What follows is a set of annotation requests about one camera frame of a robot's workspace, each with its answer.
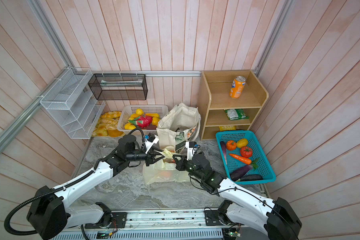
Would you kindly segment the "canvas tote bag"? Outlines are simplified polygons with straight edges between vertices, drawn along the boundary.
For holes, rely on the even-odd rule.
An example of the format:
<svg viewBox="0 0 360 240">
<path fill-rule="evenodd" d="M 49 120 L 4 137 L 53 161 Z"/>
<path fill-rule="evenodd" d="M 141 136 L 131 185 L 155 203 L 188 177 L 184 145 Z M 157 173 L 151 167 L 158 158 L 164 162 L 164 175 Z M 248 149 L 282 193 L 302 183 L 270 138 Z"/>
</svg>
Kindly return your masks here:
<svg viewBox="0 0 360 240">
<path fill-rule="evenodd" d="M 158 123 L 157 135 L 161 149 L 180 153 L 187 142 L 195 141 L 201 128 L 198 108 L 180 103 L 170 110 Z"/>
</svg>

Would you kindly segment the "orange pumpkin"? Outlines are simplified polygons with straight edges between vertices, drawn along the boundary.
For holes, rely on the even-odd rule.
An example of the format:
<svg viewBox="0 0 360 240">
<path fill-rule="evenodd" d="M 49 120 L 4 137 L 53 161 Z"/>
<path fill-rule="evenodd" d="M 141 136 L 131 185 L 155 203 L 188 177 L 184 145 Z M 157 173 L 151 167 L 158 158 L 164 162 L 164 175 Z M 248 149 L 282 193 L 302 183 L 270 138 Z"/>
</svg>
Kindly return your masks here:
<svg viewBox="0 0 360 240">
<path fill-rule="evenodd" d="M 237 148 L 237 143 L 233 140 L 227 141 L 226 149 L 228 151 L 234 151 Z"/>
</svg>

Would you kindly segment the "long thin eggplant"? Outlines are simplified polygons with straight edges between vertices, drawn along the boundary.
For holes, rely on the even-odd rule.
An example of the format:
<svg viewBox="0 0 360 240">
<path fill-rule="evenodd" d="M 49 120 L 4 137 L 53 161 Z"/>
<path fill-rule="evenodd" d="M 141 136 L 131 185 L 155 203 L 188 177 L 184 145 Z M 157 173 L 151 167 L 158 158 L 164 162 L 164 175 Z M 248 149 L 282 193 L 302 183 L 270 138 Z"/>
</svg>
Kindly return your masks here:
<svg viewBox="0 0 360 240">
<path fill-rule="evenodd" d="M 226 149 L 226 143 L 224 143 L 223 141 L 220 141 L 220 147 L 221 147 L 221 149 L 222 149 L 222 155 L 223 155 L 224 163 L 227 164 L 227 149 Z"/>
</svg>

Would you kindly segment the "orange soda can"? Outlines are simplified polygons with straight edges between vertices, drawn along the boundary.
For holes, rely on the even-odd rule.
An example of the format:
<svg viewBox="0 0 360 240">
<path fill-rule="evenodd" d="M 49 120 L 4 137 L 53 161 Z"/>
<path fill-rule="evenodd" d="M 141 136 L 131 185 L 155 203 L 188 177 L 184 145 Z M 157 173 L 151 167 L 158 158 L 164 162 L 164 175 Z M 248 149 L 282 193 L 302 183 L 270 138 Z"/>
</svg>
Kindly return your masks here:
<svg viewBox="0 0 360 240">
<path fill-rule="evenodd" d="M 231 89 L 230 89 L 230 97 L 234 98 L 234 99 L 238 99 L 243 90 L 244 90 L 244 86 L 246 84 L 246 78 L 243 76 L 236 76 L 233 80 Z"/>
</svg>

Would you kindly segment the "red tomato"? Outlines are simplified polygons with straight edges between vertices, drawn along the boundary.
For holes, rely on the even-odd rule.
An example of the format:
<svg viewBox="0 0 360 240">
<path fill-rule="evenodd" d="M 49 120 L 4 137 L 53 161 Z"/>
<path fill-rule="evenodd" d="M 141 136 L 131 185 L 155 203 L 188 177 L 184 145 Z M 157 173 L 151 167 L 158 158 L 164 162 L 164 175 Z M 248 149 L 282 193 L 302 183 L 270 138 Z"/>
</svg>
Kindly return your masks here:
<svg viewBox="0 0 360 240">
<path fill-rule="evenodd" d="M 241 148 L 240 153 L 242 157 L 249 159 L 253 155 L 253 150 L 250 147 L 245 146 Z"/>
</svg>

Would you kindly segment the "yellow bell pepper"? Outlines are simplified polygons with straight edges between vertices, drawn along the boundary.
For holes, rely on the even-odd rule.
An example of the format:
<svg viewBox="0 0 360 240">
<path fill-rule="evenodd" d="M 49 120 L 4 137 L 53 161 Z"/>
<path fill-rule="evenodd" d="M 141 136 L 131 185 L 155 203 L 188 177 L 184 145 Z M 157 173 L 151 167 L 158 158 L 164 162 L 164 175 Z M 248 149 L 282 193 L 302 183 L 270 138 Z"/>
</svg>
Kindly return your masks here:
<svg viewBox="0 0 360 240">
<path fill-rule="evenodd" d="M 240 148 L 240 149 L 241 149 L 241 148 L 247 146 L 248 143 L 249 143 L 249 141 L 244 138 L 244 139 L 240 139 L 239 141 L 237 141 L 237 142 L 236 142 L 236 146 L 237 146 L 237 148 Z"/>
</svg>

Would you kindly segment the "dark cucumber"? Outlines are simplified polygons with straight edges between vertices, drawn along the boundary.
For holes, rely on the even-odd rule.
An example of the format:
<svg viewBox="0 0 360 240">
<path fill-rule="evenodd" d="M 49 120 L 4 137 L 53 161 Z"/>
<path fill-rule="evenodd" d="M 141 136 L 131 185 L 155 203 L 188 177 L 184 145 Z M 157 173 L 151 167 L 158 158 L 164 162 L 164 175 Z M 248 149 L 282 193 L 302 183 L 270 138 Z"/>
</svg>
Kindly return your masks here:
<svg viewBox="0 0 360 240">
<path fill-rule="evenodd" d="M 245 175 L 240 178 L 241 182 L 248 182 L 248 181 L 261 181 L 263 177 L 261 175 Z"/>
</svg>

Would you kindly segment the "black mesh basket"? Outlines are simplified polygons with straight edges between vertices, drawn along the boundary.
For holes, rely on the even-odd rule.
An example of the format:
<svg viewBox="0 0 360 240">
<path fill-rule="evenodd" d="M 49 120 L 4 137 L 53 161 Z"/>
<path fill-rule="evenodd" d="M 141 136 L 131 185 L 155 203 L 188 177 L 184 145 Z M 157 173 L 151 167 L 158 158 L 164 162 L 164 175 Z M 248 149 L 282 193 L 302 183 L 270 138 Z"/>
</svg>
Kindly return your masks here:
<svg viewBox="0 0 360 240">
<path fill-rule="evenodd" d="M 143 101 L 148 95 L 144 74 L 94 74 L 89 87 L 100 101 Z"/>
</svg>

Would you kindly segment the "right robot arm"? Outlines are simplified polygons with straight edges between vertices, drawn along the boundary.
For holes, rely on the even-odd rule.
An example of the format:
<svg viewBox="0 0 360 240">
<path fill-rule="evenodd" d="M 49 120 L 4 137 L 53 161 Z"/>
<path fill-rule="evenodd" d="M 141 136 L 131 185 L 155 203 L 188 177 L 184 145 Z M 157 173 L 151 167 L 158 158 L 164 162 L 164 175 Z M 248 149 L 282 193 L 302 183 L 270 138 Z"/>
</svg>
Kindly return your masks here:
<svg viewBox="0 0 360 240">
<path fill-rule="evenodd" d="M 191 180 L 211 195 L 224 198 L 228 206 L 223 214 L 232 223 L 253 228 L 270 240 L 297 240 L 302 222 L 283 198 L 273 200 L 255 194 L 215 171 L 203 153 L 189 160 L 186 156 L 173 156 L 179 171 L 188 172 Z"/>
</svg>

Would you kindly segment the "yellow snack packet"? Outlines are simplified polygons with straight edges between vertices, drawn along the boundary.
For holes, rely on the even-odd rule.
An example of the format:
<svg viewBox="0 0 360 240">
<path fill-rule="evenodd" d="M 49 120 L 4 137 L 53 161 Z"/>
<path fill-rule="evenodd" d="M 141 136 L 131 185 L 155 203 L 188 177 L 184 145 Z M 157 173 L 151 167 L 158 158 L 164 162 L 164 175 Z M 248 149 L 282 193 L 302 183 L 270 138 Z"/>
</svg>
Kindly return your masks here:
<svg viewBox="0 0 360 240">
<path fill-rule="evenodd" d="M 233 125 L 229 125 L 229 126 L 219 126 L 219 130 L 221 132 L 224 132 L 224 131 L 235 131 L 236 130 L 236 126 L 233 126 Z"/>
</svg>

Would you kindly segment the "green snack packet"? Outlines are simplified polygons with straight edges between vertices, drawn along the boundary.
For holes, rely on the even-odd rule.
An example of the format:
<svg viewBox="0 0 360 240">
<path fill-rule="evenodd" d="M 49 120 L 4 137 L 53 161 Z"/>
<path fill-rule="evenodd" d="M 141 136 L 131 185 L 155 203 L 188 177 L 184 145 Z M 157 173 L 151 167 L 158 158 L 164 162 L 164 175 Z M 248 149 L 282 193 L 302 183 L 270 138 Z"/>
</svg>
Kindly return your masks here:
<svg viewBox="0 0 360 240">
<path fill-rule="evenodd" d="M 224 112 L 230 121 L 249 119 L 249 116 L 245 113 L 244 109 L 227 109 L 224 110 Z"/>
</svg>

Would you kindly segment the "yellow plastic bag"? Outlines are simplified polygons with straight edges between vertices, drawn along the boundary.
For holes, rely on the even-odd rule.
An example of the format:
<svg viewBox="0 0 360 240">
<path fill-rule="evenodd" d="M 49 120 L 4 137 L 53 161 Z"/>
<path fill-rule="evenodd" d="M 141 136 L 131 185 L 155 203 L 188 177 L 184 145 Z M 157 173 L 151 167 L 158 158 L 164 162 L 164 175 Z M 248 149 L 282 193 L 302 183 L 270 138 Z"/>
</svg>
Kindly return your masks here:
<svg viewBox="0 0 360 240">
<path fill-rule="evenodd" d="M 156 163 L 143 166 L 143 177 L 147 185 L 152 183 L 168 183 L 168 182 L 186 182 L 188 180 L 188 173 L 178 171 L 176 163 L 173 159 L 169 159 L 175 153 L 173 146 L 168 146 L 164 150 L 165 158 Z"/>
</svg>

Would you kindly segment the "teal plastic basket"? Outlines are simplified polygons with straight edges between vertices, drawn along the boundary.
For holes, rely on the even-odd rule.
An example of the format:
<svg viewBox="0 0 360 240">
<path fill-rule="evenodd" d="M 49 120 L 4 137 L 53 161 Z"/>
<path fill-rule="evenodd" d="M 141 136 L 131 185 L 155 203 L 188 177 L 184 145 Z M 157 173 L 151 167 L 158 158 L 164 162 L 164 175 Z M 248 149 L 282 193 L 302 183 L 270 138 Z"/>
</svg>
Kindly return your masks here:
<svg viewBox="0 0 360 240">
<path fill-rule="evenodd" d="M 236 130 L 236 131 L 224 131 L 216 133 L 216 140 L 218 143 L 227 141 L 234 141 L 237 142 L 241 139 L 248 140 L 248 147 L 253 150 L 253 155 L 250 157 L 252 161 L 255 161 L 255 169 L 251 169 L 247 172 L 247 175 L 261 175 L 263 177 L 262 180 L 258 181 L 244 181 L 244 182 L 237 182 L 239 185 L 251 185 L 251 184 L 266 184 L 271 183 L 276 180 L 276 175 L 269 163 L 259 141 L 257 140 L 255 134 L 251 131 L 244 131 L 244 130 Z M 235 149 L 234 151 L 227 151 L 226 155 L 223 153 L 223 148 L 219 146 L 220 153 L 223 158 L 223 164 L 226 170 L 226 174 L 229 177 L 230 174 L 241 168 L 244 167 L 246 164 L 236 160 L 235 158 L 231 157 L 230 154 L 239 155 L 240 150 Z"/>
</svg>

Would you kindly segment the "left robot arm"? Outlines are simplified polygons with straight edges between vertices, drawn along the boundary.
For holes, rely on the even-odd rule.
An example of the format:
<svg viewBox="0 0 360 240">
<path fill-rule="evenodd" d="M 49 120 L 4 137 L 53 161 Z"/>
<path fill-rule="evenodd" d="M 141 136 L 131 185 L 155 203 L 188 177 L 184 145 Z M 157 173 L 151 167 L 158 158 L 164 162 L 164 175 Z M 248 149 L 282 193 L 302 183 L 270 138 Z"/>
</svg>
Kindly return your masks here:
<svg viewBox="0 0 360 240">
<path fill-rule="evenodd" d="M 142 145 L 136 136 L 128 134 L 119 139 L 118 146 L 106 157 L 98 159 L 95 165 L 76 178 L 54 188 L 44 186 L 35 196 L 16 206 L 6 216 L 5 230 L 12 235 L 28 236 L 38 234 L 44 240 L 50 240 L 64 229 L 95 224 L 108 228 L 113 224 L 114 216 L 109 207 L 102 202 L 91 206 L 72 207 L 79 197 L 98 184 L 107 181 L 124 169 L 131 162 L 153 164 L 162 159 L 161 150 L 155 147 L 159 138 L 154 134 L 142 137 Z M 33 226 L 32 231 L 18 231 L 11 226 L 11 219 L 21 208 L 30 205 L 27 221 Z"/>
</svg>

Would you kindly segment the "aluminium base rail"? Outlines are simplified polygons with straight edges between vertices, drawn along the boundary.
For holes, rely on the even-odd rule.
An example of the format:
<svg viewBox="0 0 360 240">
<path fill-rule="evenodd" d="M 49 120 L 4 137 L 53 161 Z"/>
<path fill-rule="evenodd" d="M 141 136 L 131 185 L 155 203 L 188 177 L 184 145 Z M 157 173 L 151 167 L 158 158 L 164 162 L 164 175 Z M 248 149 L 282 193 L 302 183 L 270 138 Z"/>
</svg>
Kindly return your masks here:
<svg viewBox="0 0 360 240">
<path fill-rule="evenodd" d="M 266 223 L 233 204 L 227 208 L 113 211 L 106 228 L 79 224 L 54 240 L 230 240 L 254 229 L 266 237 Z"/>
</svg>

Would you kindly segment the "carrot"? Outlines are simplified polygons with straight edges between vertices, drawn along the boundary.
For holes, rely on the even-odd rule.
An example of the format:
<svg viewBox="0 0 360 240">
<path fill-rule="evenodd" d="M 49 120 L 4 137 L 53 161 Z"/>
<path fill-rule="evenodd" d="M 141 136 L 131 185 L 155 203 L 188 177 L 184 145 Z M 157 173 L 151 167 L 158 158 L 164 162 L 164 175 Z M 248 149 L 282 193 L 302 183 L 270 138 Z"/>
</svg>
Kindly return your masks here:
<svg viewBox="0 0 360 240">
<path fill-rule="evenodd" d="M 242 157 L 242 156 L 239 156 L 239 155 L 235 155 L 235 154 L 229 154 L 232 158 L 246 164 L 246 165 L 252 165 L 254 169 L 257 169 L 258 168 L 258 165 L 257 165 L 257 161 L 259 160 L 259 158 L 255 159 L 255 160 L 251 160 L 249 158 L 245 158 L 245 157 Z"/>
</svg>

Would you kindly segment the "purple eggplant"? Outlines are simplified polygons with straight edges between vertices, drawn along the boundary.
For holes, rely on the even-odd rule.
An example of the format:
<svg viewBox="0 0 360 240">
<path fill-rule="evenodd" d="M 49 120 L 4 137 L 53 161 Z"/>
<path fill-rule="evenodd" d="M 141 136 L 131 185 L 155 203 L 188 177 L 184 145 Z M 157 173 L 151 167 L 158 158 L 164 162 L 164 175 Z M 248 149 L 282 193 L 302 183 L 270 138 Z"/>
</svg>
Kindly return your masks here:
<svg viewBox="0 0 360 240">
<path fill-rule="evenodd" d="M 235 181 L 239 180 L 241 177 L 243 177 L 247 172 L 249 172 L 252 169 L 253 169 L 252 165 L 246 165 L 244 167 L 241 167 L 241 168 L 233 171 L 230 174 L 230 178 L 232 181 L 235 182 Z"/>
</svg>

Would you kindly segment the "wooden shelf unit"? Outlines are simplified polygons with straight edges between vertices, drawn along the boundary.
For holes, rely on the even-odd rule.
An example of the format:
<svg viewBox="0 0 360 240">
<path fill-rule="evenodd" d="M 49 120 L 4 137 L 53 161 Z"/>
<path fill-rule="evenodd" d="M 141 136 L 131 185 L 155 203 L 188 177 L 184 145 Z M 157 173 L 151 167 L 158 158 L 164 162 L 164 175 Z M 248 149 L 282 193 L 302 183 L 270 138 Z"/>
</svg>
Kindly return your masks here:
<svg viewBox="0 0 360 240">
<path fill-rule="evenodd" d="M 233 99 L 229 92 L 237 76 L 242 76 L 247 81 L 241 96 Z M 200 138 L 214 139 L 220 126 L 236 126 L 238 130 L 250 130 L 268 98 L 268 91 L 251 70 L 203 71 L 198 96 Z M 248 118 L 230 121 L 225 113 L 227 109 L 243 109 Z"/>
</svg>

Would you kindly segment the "dragon fruit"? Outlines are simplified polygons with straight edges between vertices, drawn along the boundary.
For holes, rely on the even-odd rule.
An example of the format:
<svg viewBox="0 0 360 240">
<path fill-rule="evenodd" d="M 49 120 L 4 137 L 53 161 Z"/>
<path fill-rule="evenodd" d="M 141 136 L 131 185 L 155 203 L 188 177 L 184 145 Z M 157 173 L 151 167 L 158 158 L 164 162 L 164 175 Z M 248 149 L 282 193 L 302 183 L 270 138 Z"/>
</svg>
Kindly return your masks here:
<svg viewBox="0 0 360 240">
<path fill-rule="evenodd" d="M 133 120 L 128 120 L 128 122 L 138 128 L 145 129 L 147 128 L 153 121 L 153 117 L 141 115 Z"/>
</svg>

